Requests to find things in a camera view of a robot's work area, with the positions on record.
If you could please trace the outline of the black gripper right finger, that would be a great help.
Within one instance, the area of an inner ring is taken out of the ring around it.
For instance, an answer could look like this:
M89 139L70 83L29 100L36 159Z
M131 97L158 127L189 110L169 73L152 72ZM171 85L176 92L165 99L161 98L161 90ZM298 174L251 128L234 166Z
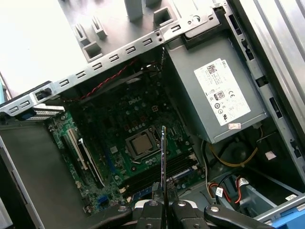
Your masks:
M271 226L217 204L200 211L195 203L178 197L175 180L167 179L171 229L269 229Z

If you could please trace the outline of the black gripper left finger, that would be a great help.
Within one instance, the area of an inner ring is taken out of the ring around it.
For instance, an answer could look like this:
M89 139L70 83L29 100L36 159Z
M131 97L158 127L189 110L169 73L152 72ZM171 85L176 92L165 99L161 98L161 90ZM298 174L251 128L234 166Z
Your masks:
M138 201L134 208L115 205L81 222L82 229L163 229L164 184L152 186L152 199Z

